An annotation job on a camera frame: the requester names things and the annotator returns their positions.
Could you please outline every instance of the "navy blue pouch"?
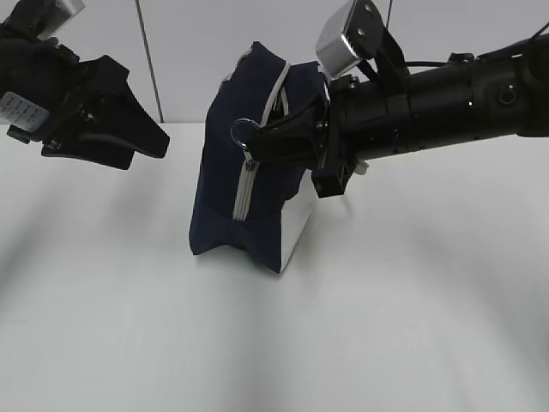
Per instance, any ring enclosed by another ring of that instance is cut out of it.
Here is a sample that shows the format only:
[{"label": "navy blue pouch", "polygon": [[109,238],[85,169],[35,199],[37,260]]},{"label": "navy blue pouch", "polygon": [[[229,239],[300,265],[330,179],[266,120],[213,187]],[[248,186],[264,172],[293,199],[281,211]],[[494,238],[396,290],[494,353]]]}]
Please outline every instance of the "navy blue pouch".
[{"label": "navy blue pouch", "polygon": [[247,251],[281,273],[313,210],[317,194],[303,167],[250,164],[232,138],[236,120],[263,127],[326,94],[318,63],[291,66],[254,43],[221,85],[206,120],[190,248],[222,245]]}]

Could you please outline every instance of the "robotic arm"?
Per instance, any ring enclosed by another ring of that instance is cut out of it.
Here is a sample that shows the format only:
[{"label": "robotic arm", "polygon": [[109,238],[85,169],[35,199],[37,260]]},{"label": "robotic arm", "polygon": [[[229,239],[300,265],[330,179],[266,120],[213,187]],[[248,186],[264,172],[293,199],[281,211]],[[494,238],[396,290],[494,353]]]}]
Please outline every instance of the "robotic arm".
[{"label": "robotic arm", "polygon": [[[361,161],[513,134],[549,136],[549,34],[542,33],[477,58],[452,54],[412,75],[416,64],[406,62],[376,6],[352,0],[317,45],[334,79],[329,98],[259,130],[247,150],[255,161],[312,169],[319,197],[332,197],[345,192]],[[368,82],[342,76],[357,66]]]},{"label": "robotic arm", "polygon": [[0,25],[0,118],[9,135],[41,142],[45,157],[128,169],[135,152],[165,156],[169,137],[128,86],[129,71],[104,56],[80,62],[51,36],[81,0],[21,0]]}]

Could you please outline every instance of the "bag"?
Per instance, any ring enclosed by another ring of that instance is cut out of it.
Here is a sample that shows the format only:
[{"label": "bag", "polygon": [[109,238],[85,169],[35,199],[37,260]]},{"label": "bag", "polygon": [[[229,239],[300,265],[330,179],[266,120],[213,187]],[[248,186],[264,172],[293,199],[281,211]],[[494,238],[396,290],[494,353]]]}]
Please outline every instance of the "bag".
[{"label": "bag", "polygon": [[326,90],[316,62],[291,67],[257,42],[240,59],[206,120],[190,224],[195,255],[230,245],[274,272],[285,269],[317,200],[311,172],[248,162],[232,127],[241,118],[263,127]]}]

